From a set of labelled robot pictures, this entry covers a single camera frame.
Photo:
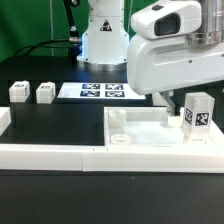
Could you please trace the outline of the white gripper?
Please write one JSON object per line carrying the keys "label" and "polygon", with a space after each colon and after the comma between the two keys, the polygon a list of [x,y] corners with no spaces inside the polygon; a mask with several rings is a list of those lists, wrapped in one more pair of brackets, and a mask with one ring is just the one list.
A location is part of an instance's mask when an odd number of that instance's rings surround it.
{"label": "white gripper", "polygon": [[127,80],[139,95],[160,92],[174,116],[168,91],[224,80],[224,42],[191,47],[184,36],[146,40],[135,35],[128,48]]}

